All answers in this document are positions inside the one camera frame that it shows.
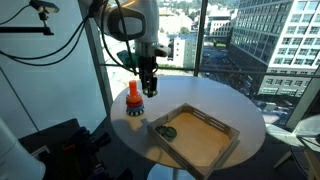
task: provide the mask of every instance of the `chair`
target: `chair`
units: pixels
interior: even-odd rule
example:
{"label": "chair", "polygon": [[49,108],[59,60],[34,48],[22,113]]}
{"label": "chair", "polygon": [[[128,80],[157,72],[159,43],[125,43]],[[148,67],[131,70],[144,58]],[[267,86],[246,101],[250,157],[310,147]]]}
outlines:
{"label": "chair", "polygon": [[293,144],[273,168],[293,159],[309,180],[320,180],[320,115],[301,120],[288,138]]}

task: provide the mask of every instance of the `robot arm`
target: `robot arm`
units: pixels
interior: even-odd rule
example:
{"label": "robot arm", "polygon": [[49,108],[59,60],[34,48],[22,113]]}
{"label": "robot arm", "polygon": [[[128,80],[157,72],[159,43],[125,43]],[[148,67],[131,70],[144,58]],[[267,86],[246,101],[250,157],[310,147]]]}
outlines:
{"label": "robot arm", "polygon": [[104,0],[79,0],[88,9],[101,27],[104,14],[104,30],[107,35],[119,40],[134,40],[135,55],[138,56],[139,78],[143,93],[148,97],[157,94],[157,78],[153,76],[157,68],[156,57],[166,57],[168,47],[158,43],[159,9],[156,0],[127,0],[121,4],[127,36],[122,27],[122,18],[118,7],[108,7],[104,13],[101,8]]}

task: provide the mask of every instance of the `wooden tray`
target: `wooden tray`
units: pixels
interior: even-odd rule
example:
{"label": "wooden tray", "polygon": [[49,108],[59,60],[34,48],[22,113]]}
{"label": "wooden tray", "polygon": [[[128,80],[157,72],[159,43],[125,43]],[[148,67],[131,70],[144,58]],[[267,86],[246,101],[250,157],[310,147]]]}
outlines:
{"label": "wooden tray", "polygon": [[[158,126],[171,126],[177,136],[167,141],[157,131]],[[207,179],[222,166],[233,151],[240,132],[200,110],[183,104],[148,124],[150,133],[159,145],[196,179]]]}

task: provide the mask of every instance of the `orange cap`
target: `orange cap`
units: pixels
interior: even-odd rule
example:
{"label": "orange cap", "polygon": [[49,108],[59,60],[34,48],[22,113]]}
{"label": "orange cap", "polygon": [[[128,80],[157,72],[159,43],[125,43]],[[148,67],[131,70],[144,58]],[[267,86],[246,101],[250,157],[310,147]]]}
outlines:
{"label": "orange cap", "polygon": [[130,89],[130,96],[137,96],[138,89],[137,89],[137,82],[135,80],[129,81],[129,89]]}

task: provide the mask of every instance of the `white wall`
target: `white wall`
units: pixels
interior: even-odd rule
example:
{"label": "white wall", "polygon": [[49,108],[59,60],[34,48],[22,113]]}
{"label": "white wall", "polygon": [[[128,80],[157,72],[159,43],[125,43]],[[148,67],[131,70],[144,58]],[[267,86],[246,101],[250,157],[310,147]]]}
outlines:
{"label": "white wall", "polygon": [[[0,34],[0,50],[17,56],[39,56],[64,45],[82,20],[78,2],[50,2],[60,8],[58,13],[48,15],[48,23],[55,33],[54,36]],[[0,6],[0,22],[28,3],[29,1],[3,0]],[[29,7],[3,26],[42,25],[38,13]],[[52,58],[36,62],[51,62],[60,59],[66,52],[68,51],[64,50]],[[0,55],[0,66],[40,130],[77,118],[81,126],[93,131],[106,116],[85,32],[74,52],[57,65],[31,67]],[[3,75],[0,73],[0,108],[6,108],[0,111],[0,116],[4,116],[4,121],[16,136],[21,137],[33,132],[34,127],[28,122],[30,119],[25,116],[26,112],[21,105],[13,103],[7,106],[8,99],[16,101],[16,97],[1,76]],[[14,116],[8,115],[9,111],[14,111]]]}

